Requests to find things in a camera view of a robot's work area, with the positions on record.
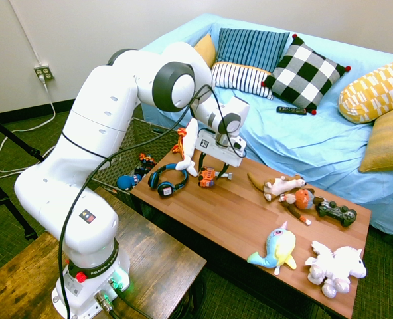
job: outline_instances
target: black tripod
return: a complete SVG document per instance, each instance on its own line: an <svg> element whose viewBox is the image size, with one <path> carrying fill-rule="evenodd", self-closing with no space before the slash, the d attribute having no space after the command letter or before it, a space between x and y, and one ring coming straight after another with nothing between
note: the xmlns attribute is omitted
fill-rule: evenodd
<svg viewBox="0 0 393 319"><path fill-rule="evenodd" d="M28 154L37 158L39 161L44 160L44 157L40 155L39 150L30 147L28 144L22 141L22 139L18 138L11 131L6 129L6 127L4 127L2 124L0 124L0 132L5 136L7 136L10 140L15 142L18 146L23 148ZM1 189L1 187L0 187L0 205L6 206L6 208L8 208L8 210L16 218L16 220L21 224L21 226L24 229L24 237L26 239L37 238L36 231L27 223L27 221L24 219L24 217L21 215L18 209L12 204L11 200L9 199L9 196Z"/></svg>

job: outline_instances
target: cushion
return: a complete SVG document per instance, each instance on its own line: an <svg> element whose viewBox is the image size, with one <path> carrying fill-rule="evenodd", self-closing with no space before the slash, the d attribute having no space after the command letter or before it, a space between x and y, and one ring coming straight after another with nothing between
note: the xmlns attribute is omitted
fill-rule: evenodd
<svg viewBox="0 0 393 319"><path fill-rule="evenodd" d="M216 61L271 72L281 58L288 36L289 32L221 28Z"/></svg>
<svg viewBox="0 0 393 319"><path fill-rule="evenodd" d="M338 109L353 123L371 122L393 110L393 63L350 83L339 96Z"/></svg>
<svg viewBox="0 0 393 319"><path fill-rule="evenodd" d="M376 119L359 171L393 171L393 111Z"/></svg>
<svg viewBox="0 0 393 319"><path fill-rule="evenodd" d="M210 34L203 37L194 46L194 49L202 56L208 67L212 68L212 65L216 62L216 48L214 47Z"/></svg>
<svg viewBox="0 0 393 319"><path fill-rule="evenodd" d="M260 85L269 74L269 72L253 66L229 62L216 62L212 68L212 77L217 87L235 88L272 100L272 91Z"/></svg>
<svg viewBox="0 0 393 319"><path fill-rule="evenodd" d="M322 97L350 70L316 53L297 35L264 84L274 95L316 114Z"/></svg>

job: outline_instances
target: light blue sheet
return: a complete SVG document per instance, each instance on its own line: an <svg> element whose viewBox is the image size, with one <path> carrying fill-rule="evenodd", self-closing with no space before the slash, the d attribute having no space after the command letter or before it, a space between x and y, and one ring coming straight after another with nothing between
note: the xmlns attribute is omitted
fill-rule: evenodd
<svg viewBox="0 0 393 319"><path fill-rule="evenodd" d="M287 31L263 25L202 15L163 35L143 50L161 53L172 42L195 45L207 33L217 45L221 27ZM276 112L277 106L291 106L274 98L267 100L238 90L215 88L216 95L227 103L233 95L245 100L250 111L240 135L247 142L247 157L287 175L301 174L310 184L372 210L371 225L393 235L393 171L359 173L372 124L353 124L337 110L343 88L361 76L393 61L393 54L321 39L299 33L319 54L351 66L323 97L317 115L296 116ZM288 39L284 52L291 43ZM151 106L143 106L145 119L169 127L180 116ZM190 119L187 114L181 124Z"/></svg>

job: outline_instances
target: white wall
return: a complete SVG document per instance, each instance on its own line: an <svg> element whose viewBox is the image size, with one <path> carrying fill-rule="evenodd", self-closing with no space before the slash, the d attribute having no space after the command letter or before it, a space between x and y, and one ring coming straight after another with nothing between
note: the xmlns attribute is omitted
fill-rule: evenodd
<svg viewBox="0 0 393 319"><path fill-rule="evenodd" d="M386 0L11 1L55 75L48 84L54 102L75 98L118 49L140 49L202 13L393 53L393 1ZM0 112L48 103L37 64L9 0L0 0Z"/></svg>

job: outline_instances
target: headphones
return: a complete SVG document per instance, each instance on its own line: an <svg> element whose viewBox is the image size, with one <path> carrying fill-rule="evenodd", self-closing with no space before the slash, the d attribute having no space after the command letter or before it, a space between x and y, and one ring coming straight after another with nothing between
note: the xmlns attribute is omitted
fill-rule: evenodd
<svg viewBox="0 0 393 319"><path fill-rule="evenodd" d="M150 186L150 188L156 189L158 194L162 198L166 198L172 195L175 191L178 191L179 189L183 188L188 181L188 172L183 170L181 172L183 173L185 178L180 183L173 186L172 183L168 181L164 181L163 183L158 185L159 176L161 175L161 173L170 169L176 170L176 164L167 164L166 166L161 167L156 172L152 173L148 179L148 185Z"/></svg>

